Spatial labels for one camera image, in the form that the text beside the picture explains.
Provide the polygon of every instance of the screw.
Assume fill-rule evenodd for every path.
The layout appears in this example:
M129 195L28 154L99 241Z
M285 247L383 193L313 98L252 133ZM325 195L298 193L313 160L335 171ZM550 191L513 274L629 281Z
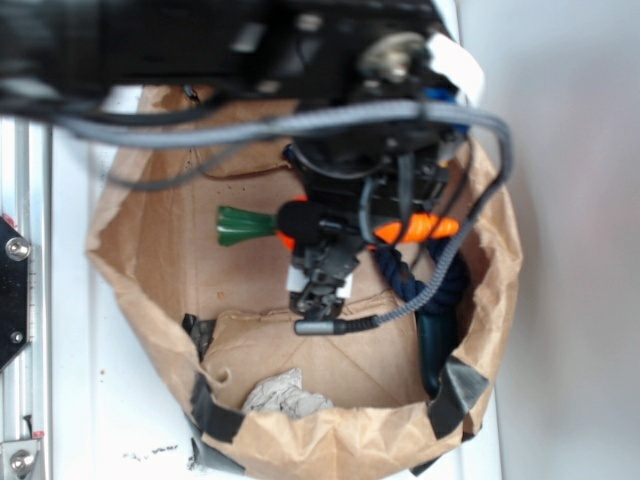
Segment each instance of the screw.
M296 18L296 27L303 32L317 32L323 24L322 17L314 13L303 13Z
M26 450L18 450L11 456L11 469L18 475L26 475L33 468L35 458Z
M276 80L263 80L256 86L256 90L260 93L272 94L280 90L280 87L280 82Z
M11 341L13 343L20 343L24 339L22 332L13 332L11 334Z
M390 50L382 59L382 74L392 83L402 83L409 76L410 63L406 52Z
M31 253L31 245L22 237L14 237L7 242L4 251L11 260L20 262Z

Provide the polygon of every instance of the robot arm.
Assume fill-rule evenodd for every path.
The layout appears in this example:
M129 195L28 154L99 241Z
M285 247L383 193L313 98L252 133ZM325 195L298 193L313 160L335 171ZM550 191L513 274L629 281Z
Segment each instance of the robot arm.
M357 254L384 247L376 228L435 207L466 125L502 126L453 105L466 77L435 61L433 39L453 42L430 0L3 0L0 32L0 113L72 130L95 131L101 100L122 84L210 84L213 107L297 98L302 116L385 100L420 107L293 135L287 158L307 201L285 205L278 223L295 240L299 333L340 333L326 322ZM432 104L445 114L430 117Z

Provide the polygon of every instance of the cable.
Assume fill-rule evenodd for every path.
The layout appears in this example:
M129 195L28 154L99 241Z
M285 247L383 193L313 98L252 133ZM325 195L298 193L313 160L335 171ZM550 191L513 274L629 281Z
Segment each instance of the cable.
M228 101L222 93L216 93L205 101L186 110L167 113L121 114L110 112L84 112L80 117L90 122L117 127L168 127L181 123L195 122L213 115Z
M451 262L455 258L456 253L462 246L462 243L466 239L469 232L471 232L471 230L473 229L473 226L478 220L482 209L485 207L491 197L500 189L500 187L502 187L502 185L504 185L507 179L511 176L511 173L513 171L513 152L511 147L511 134L509 132L509 127L507 127L507 125L497 117L493 117L488 114L483 114L482 116L486 118L480 119L476 116L473 123L475 125L489 128L498 137L498 141L500 143L500 157L502 159L500 171L491 182L491 184L489 184L485 191L475 201L475 203L471 207L471 211L467 215L467 218L460 226L460 230L456 235L453 236L449 244L443 250L442 256L436 263L435 271L426 288L413 300L407 302L401 307L398 307L395 310L392 310L391 312L385 313L383 315L374 317L371 323L373 323L376 327L407 315L408 313L416 311L417 309L425 305L431 299L431 297L433 297L433 295L440 288L440 285L444 280L444 277L447 274L447 270L449 269Z
M413 207L413 173L415 168L415 155L408 153L398 157L398 215L400 217L400 232L390 245L396 245L403 239L409 224L411 223L411 213Z
M83 119L54 117L59 126L89 140L132 148L171 150L196 148L221 143L239 143L266 140L280 136L317 134L319 130L335 130L364 124L423 119L445 124L467 124L489 121L497 125L500 119L470 107L444 102L412 100L388 100L358 105L333 107L303 112L286 117L276 117L240 125L228 125L194 131L136 132L115 127L105 127Z
M458 185L456 186L456 189L453 192L453 195L447 201L445 207L442 209L442 212L437 214L438 215L438 220L436 221L436 223L429 230L429 233L427 234L426 239L423 242L420 243L420 245L418 247L418 253L416 254L416 256L413 259L413 261L411 262L411 266L409 267L409 272L413 272L416 269L416 267L418 265L418 262L420 261L420 258L422 257L422 255L427 250L427 244L431 241L431 239L432 239L431 237L432 237L433 233L438 229L438 227L440 226L440 223L442 222L442 220L449 216L449 213L451 212L451 209L453 208L453 206L456 203L458 203L458 200L460 199L460 196L462 195L462 192L464 191L464 188L466 187L466 185L467 185L467 183L469 181L469 172L471 171L471 168L473 166L473 162L475 160L475 153L474 153L473 142L470 141L468 135L465 135L465 136L466 136L466 141L467 141L467 143L469 143L469 146L471 148L471 155L470 155L470 158L469 158L469 164L466 165L466 167L463 169L462 178L458 182Z
M462 107L462 110L464 110L465 113L460 114L460 109L458 107L460 106L456 106L454 109L455 113L453 115L448 115L453 112L447 112L448 118L456 117L451 120L451 123L477 125L493 131L500 145L501 166L493 181L473 203L471 210L469 211L467 218L462 222L458 233L451 238L450 242L443 250L440 259L436 263L433 276L425 289L411 301L385 314L365 317L355 321L335 319L321 322L306 322L301 320L296 322L296 333L305 335L343 335L346 333L356 333L377 328L387 322L415 312L429 302L433 295L438 291L456 256L456 253L462 246L467 235L473 229L482 209L491 197L502 187L502 185L504 185L513 172L513 151L509 127L498 117L480 111L469 111L470 109L467 107Z
M111 184L118 185L119 187L129 188L134 191L142 191L142 192L157 192L159 190L166 190L168 188L178 187L190 180L193 180L199 175L207 172L209 169L219 165L223 161L227 160L229 157L232 157L240 150L245 148L249 142L241 143L237 145L231 145L226 147L219 153L216 153L205 160L203 163L198 165L196 168L189 170L186 173L177 175L173 178L168 178L166 180L157 180L150 182L136 182L127 180L122 177L118 177L109 173L107 175L107 181Z
M374 192L380 186L380 179L376 177L367 177L364 180L364 187L360 195L358 204L358 223L360 226L360 236L369 245L379 245L380 241L376 239L371 227L371 199Z

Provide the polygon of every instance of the brown paper bag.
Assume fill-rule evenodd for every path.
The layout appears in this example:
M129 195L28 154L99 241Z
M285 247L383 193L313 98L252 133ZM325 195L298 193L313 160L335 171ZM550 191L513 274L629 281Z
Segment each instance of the brown paper bag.
M147 89L141 108L175 108L168 99L177 99L176 92ZM297 337L286 310L288 251L276 238L217 245L218 205L273 213L301 193L291 171L273 168L280 146L260 147L256 152L263 154L255 158L269 158L251 167L240 154L225 166L226 178L203 176L153 193L107 188L90 229L89 255L158 374L202 432L207 452L226 457L236 471L269 479L377 479L435 459L479 431L504 352L522 261L509 197L501 191L492 199L463 247L472 276L460 308L463 338L442 373L440 395L428 399L412 316L356 335ZM458 216L495 174L490 160L473 150ZM468 155L461 152L461 163ZM192 150L122 150L113 171L149 180L197 161ZM262 173L247 174L253 171ZM230 176L238 172L244 175ZM361 260L347 318L398 303L366 253ZM180 326L186 312L218 319L202 363ZM325 394L336 408L295 421L237 410L257 381L293 366L302 369L305 389Z

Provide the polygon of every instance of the white surface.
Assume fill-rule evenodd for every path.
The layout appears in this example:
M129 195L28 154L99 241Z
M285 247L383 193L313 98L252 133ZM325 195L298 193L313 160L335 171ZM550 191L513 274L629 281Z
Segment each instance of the white surface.
M637 479L640 2L462 0L511 124L525 249L498 380L507 480Z

